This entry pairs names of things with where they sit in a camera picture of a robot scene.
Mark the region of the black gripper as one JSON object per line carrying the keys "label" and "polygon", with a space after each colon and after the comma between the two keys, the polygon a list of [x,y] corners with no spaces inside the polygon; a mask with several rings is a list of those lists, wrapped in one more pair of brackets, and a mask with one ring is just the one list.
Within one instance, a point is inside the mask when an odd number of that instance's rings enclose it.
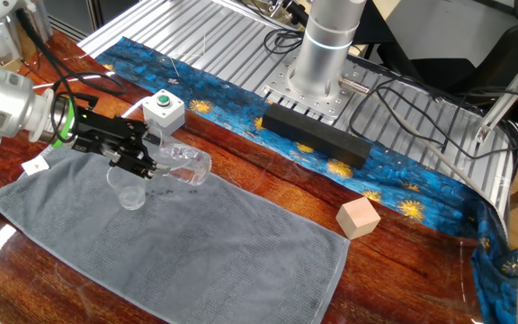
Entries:
{"label": "black gripper", "polygon": [[76,140],[72,149],[106,156],[111,167],[141,178],[151,179],[170,173],[170,166],[157,163],[144,145],[163,143],[163,129],[158,124],[119,115],[110,118],[83,107],[77,107],[76,112],[77,128],[73,129]]}

